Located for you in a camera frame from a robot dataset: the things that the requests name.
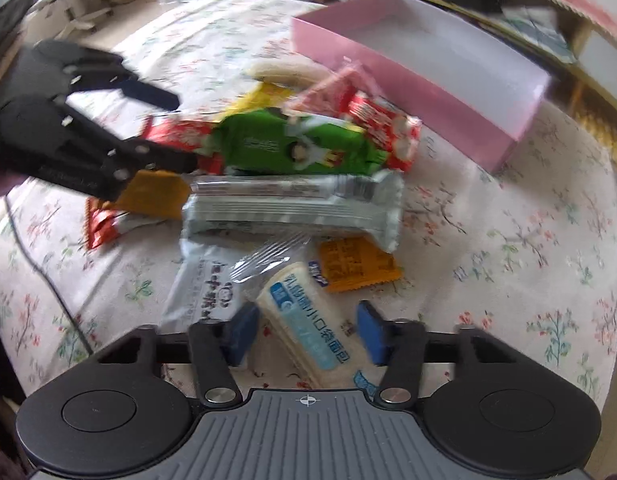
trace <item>silver plastic wrapper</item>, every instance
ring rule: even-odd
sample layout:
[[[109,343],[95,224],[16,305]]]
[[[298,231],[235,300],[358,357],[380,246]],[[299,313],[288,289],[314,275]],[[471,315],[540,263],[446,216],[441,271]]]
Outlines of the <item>silver plastic wrapper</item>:
[[[397,248],[404,180],[374,176],[196,176],[182,210],[188,237],[210,229],[311,235],[368,233],[383,251]]]

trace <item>cabinet door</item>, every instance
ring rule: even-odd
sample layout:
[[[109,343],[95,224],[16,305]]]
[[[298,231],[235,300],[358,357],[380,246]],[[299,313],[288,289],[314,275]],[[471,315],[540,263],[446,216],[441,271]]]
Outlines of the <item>cabinet door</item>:
[[[617,99],[617,48],[593,31],[578,56],[580,67]]]

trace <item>black circular cover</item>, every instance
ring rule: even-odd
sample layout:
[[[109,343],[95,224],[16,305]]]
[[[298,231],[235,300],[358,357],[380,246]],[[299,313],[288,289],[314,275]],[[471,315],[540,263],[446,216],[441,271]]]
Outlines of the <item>black circular cover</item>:
[[[191,424],[186,397],[125,364],[78,365],[32,394],[16,429],[31,461],[70,477],[116,477],[153,462]]]
[[[444,384],[426,401],[424,421],[450,458],[504,478],[547,478],[583,466],[600,431],[597,407],[584,392],[520,367]]]

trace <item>pink box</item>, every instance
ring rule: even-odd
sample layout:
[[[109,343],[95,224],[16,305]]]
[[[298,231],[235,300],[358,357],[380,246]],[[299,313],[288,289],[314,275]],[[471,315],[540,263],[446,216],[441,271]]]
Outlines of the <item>pink box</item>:
[[[292,20],[295,50],[336,70],[348,57],[386,99],[485,170],[524,134],[549,74],[470,23],[421,0],[351,0]]]

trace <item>green snack package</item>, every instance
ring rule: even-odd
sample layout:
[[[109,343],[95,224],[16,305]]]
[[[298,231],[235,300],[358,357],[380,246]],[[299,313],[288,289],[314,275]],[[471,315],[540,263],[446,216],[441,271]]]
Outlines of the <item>green snack package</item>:
[[[277,108],[226,117],[212,135],[227,166],[258,173],[368,175],[388,156],[354,124]]]

